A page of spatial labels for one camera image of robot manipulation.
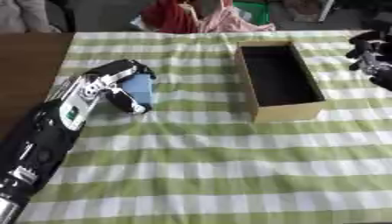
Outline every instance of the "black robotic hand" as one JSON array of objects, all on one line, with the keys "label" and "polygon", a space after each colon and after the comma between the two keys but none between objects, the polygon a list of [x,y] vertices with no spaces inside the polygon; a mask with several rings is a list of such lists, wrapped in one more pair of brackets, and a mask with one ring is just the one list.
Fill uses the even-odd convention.
[{"label": "black robotic hand", "polygon": [[392,36],[389,24],[378,25],[376,31],[362,33],[350,39],[354,49],[346,56],[357,59],[349,68],[361,69],[377,86],[392,91]]}]

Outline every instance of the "pink fabric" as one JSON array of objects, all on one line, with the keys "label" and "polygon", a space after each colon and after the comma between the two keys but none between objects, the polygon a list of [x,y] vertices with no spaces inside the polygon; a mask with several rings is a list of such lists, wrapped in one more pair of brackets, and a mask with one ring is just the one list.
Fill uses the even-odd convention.
[{"label": "pink fabric", "polygon": [[235,7],[219,8],[212,15],[199,21],[199,32],[271,32],[273,24],[254,25],[243,20]]}]

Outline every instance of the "red cloth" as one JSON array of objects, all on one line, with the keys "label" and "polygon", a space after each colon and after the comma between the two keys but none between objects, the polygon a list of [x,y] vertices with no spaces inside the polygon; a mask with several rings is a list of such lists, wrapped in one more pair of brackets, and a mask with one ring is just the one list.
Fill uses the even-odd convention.
[{"label": "red cloth", "polygon": [[178,0],[158,0],[142,11],[142,20],[147,25],[158,28],[160,32],[197,32],[197,26],[192,16],[185,13],[178,3]]}]

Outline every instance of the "floor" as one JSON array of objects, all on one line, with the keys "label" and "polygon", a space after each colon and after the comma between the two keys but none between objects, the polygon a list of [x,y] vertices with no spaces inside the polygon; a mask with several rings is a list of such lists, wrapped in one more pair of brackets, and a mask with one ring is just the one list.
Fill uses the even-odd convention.
[{"label": "floor", "polygon": [[[129,22],[154,0],[73,0],[79,32],[125,32]],[[299,23],[281,3],[270,4],[270,18],[278,30],[357,30],[361,28],[356,10],[336,10],[322,23]]]}]

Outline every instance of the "table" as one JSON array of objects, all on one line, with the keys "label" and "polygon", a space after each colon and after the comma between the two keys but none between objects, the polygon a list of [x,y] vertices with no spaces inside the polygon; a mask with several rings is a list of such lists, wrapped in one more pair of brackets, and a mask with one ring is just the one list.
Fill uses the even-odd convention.
[{"label": "table", "polygon": [[73,38],[67,34],[0,35],[0,137],[45,99]]},{"label": "table", "polygon": [[[77,33],[55,83],[138,60],[157,74],[154,108],[103,101],[19,223],[391,221],[392,93],[348,71],[353,35]],[[233,60],[247,40],[294,42],[327,99],[318,117],[249,122]]]}]

